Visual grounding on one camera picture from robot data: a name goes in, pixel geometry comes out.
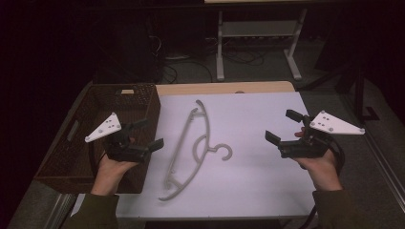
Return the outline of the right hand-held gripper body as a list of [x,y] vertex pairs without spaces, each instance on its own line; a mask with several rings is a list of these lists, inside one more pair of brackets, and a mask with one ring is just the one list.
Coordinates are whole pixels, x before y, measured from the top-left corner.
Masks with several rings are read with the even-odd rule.
[[304,134],[294,141],[281,141],[278,149],[282,158],[317,158],[322,157],[334,143],[333,135],[363,135],[364,128],[346,122],[326,111],[321,111],[317,116],[306,118]]

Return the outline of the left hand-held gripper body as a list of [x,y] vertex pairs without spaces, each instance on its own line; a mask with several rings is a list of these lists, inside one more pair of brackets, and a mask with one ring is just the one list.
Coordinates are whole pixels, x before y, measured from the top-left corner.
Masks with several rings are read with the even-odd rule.
[[128,130],[129,124],[120,122],[117,114],[111,113],[84,140],[91,143],[103,138],[103,148],[110,159],[143,163],[151,153],[147,146],[138,146],[132,141],[134,130]]

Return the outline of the brown wicker basket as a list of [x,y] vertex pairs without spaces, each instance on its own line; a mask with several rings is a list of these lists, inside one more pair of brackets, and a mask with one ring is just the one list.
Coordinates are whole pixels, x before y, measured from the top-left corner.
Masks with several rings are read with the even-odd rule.
[[160,99],[153,84],[90,84],[69,110],[34,179],[59,193],[83,194],[93,187],[94,175],[85,137],[110,114],[122,123],[147,119],[146,126],[134,130],[138,146],[155,139],[160,117]]

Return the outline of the grey plastic clothes hanger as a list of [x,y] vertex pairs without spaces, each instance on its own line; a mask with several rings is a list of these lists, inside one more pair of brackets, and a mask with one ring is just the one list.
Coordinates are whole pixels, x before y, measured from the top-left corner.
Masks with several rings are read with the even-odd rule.
[[[159,197],[160,201],[168,201],[179,195],[191,183],[196,174],[200,171],[201,167],[203,166],[203,162],[209,153],[215,154],[221,149],[226,149],[227,154],[222,157],[222,161],[228,161],[233,156],[232,148],[225,143],[219,143],[215,146],[210,145],[211,125],[209,114],[204,104],[199,99],[196,100],[196,104],[198,105],[198,107],[190,111],[184,123],[181,135],[179,137],[179,140],[177,141],[176,147],[174,148],[173,155],[170,159],[170,163],[168,165],[168,169],[163,180],[163,186],[166,190],[171,190],[172,188],[175,188],[175,190],[172,193],[168,194],[166,197]],[[191,128],[193,120],[200,117],[203,120],[202,134],[194,140],[191,147],[191,156],[193,162],[195,163],[195,166],[188,178],[186,178],[184,181],[180,181],[175,176],[175,173],[176,166],[178,165],[181,154],[181,148],[184,145],[186,136]]]

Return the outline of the person's left hand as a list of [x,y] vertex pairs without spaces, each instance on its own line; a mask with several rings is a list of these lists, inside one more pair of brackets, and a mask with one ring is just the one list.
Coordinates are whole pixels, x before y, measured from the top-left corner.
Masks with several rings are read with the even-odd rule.
[[96,196],[114,195],[126,172],[137,165],[136,162],[115,161],[107,156],[103,156],[99,162],[91,194]]

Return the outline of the person's right hand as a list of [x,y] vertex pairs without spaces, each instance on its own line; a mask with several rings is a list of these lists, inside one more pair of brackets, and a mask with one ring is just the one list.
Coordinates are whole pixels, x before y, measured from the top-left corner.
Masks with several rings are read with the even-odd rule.
[[295,158],[294,161],[308,171],[317,191],[338,191],[343,189],[336,172],[335,158],[331,150],[327,150],[322,157]]

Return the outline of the white table mat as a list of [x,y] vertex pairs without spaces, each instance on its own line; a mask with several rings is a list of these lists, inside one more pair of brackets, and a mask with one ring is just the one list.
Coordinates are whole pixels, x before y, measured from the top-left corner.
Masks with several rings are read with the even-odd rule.
[[[199,99],[211,125],[210,145],[229,145],[233,156],[222,161],[226,149],[209,153],[191,183],[175,198],[160,201],[166,190],[163,180],[184,123]],[[300,124],[286,118],[288,109],[307,109],[298,93],[164,95],[160,99],[157,136],[164,140],[153,153],[143,190],[123,195],[117,214],[133,219],[258,219],[298,217],[313,206],[312,183],[294,161],[283,159],[266,141],[271,131],[291,140]],[[195,118],[186,136],[175,176],[184,181],[195,163],[194,140],[203,133],[203,119]]]

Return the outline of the black metal stand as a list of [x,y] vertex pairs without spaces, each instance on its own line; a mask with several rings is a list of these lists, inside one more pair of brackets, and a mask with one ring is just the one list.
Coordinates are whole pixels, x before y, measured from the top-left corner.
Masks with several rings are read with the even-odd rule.
[[333,88],[339,94],[347,94],[352,88],[354,88],[353,111],[360,123],[364,124],[366,121],[379,119],[377,113],[372,107],[364,106],[365,77],[361,62],[347,62],[330,73],[311,82],[306,86],[306,89],[315,89],[335,77],[338,77],[338,80]]

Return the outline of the white metal frame desk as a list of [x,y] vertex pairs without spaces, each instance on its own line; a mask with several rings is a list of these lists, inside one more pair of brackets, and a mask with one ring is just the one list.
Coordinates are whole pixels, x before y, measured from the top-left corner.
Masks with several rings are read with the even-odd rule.
[[276,12],[297,10],[297,17],[292,20],[224,20],[224,10],[219,10],[217,24],[216,74],[219,81],[225,80],[223,39],[237,37],[290,37],[289,48],[284,49],[284,56],[294,80],[300,81],[302,75],[294,59],[295,49],[307,17],[311,0],[253,0],[251,4],[264,4],[260,9],[274,5]]

